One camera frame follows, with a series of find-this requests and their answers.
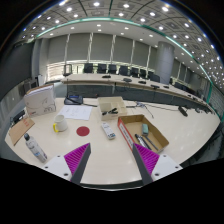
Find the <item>black office chair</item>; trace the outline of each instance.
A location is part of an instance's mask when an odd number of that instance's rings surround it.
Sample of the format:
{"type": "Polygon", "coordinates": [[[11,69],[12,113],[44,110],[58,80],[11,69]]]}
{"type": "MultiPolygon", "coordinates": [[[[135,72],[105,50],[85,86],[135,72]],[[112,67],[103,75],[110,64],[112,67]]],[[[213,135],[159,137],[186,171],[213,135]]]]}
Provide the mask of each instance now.
{"type": "Polygon", "coordinates": [[[150,79],[151,76],[153,76],[153,72],[148,71],[148,78],[150,79]]]}
{"type": "Polygon", "coordinates": [[[98,64],[97,73],[106,73],[107,65],[106,64],[98,64]]]}
{"type": "Polygon", "coordinates": [[[140,69],[139,77],[142,79],[146,79],[146,70],[140,69]]]}
{"type": "Polygon", "coordinates": [[[64,72],[63,72],[63,76],[69,76],[72,74],[72,65],[71,64],[65,64],[64,65],[64,72]]]}
{"type": "Polygon", "coordinates": [[[179,82],[175,82],[174,87],[182,90],[182,85],[179,82]]]}
{"type": "Polygon", "coordinates": [[[153,75],[150,76],[150,81],[160,83],[160,77],[158,75],[153,74],[153,75]]]}
{"type": "Polygon", "coordinates": [[[86,63],[83,69],[84,73],[93,73],[93,63],[86,63]]]}
{"type": "Polygon", "coordinates": [[[117,66],[113,64],[109,64],[108,66],[108,74],[116,74],[117,66]]]}
{"type": "Polygon", "coordinates": [[[121,67],[119,68],[118,74],[123,75],[123,76],[129,76],[128,75],[128,66],[121,65],[121,67]]]}
{"type": "Polygon", "coordinates": [[[173,79],[170,78],[170,85],[173,85],[173,79]]]}
{"type": "Polygon", "coordinates": [[[138,68],[131,68],[130,75],[134,78],[138,78],[138,68]]]}

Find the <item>red circle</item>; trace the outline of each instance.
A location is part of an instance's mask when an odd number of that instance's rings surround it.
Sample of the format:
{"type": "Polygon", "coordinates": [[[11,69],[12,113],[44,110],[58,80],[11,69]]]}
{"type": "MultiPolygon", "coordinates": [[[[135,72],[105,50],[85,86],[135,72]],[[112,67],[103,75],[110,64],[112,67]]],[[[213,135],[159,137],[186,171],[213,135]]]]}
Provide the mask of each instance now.
{"type": "Polygon", "coordinates": [[[76,133],[79,135],[79,136],[86,136],[88,135],[90,132],[89,128],[87,127],[80,127],[76,130],[76,133]]]}

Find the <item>bottle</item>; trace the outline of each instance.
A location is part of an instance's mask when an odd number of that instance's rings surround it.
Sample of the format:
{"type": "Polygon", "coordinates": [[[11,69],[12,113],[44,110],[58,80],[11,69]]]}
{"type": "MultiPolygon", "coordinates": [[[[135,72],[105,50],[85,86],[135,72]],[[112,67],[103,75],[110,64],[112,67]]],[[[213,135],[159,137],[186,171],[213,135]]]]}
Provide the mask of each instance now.
{"type": "Polygon", "coordinates": [[[24,135],[26,139],[26,145],[30,149],[30,151],[42,162],[44,163],[47,160],[47,156],[44,151],[37,144],[36,140],[29,136],[27,133],[24,135]]]}

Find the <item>open box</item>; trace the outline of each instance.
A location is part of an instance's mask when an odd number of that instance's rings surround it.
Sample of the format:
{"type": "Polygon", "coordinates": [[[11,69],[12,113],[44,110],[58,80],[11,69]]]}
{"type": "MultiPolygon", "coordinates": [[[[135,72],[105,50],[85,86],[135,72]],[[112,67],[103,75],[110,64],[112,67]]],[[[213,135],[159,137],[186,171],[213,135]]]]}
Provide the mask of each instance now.
{"type": "Polygon", "coordinates": [[[98,97],[98,108],[102,121],[117,119],[119,116],[127,115],[127,109],[122,97],[98,97]],[[103,112],[108,112],[117,108],[117,114],[102,115],[103,112]]]}
{"type": "Polygon", "coordinates": [[[135,137],[135,134],[142,136],[142,124],[148,125],[148,138],[158,148],[158,151],[149,141],[146,140],[146,138],[143,137],[144,140],[153,152],[161,152],[169,144],[169,142],[162,135],[162,133],[146,119],[144,115],[141,114],[118,117],[118,128],[120,129],[131,150],[133,149],[133,143],[140,144],[135,137]]]}

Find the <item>chair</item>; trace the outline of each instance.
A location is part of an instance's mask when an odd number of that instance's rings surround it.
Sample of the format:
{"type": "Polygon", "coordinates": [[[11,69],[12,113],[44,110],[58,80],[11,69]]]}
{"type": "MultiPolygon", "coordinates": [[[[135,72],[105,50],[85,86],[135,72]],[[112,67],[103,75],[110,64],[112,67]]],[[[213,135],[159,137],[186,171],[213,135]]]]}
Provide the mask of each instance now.
{"type": "Polygon", "coordinates": [[[107,65],[106,64],[98,64],[97,73],[106,73],[107,65]]]}
{"type": "Polygon", "coordinates": [[[93,73],[93,63],[86,63],[84,65],[84,73],[93,73]]]}
{"type": "Polygon", "coordinates": [[[138,68],[131,68],[130,75],[134,78],[138,78],[138,68]]]}
{"type": "Polygon", "coordinates": [[[160,83],[160,77],[158,75],[153,74],[153,75],[150,76],[150,81],[160,83]]]}
{"type": "Polygon", "coordinates": [[[139,77],[143,78],[143,79],[146,79],[146,70],[140,69],[139,77]]]}
{"type": "Polygon", "coordinates": [[[182,90],[182,85],[179,82],[175,82],[174,87],[182,90]]]}
{"type": "Polygon", "coordinates": [[[150,79],[151,76],[153,76],[153,72],[148,71],[148,78],[150,79]]]}
{"type": "Polygon", "coordinates": [[[129,76],[128,75],[128,66],[121,65],[121,67],[119,68],[118,74],[123,75],[123,76],[129,76]]]}
{"type": "Polygon", "coordinates": [[[108,66],[108,73],[109,74],[116,74],[117,72],[117,66],[113,64],[109,64],[108,66]]]}
{"type": "Polygon", "coordinates": [[[170,78],[170,85],[173,85],[173,79],[170,78]]]}

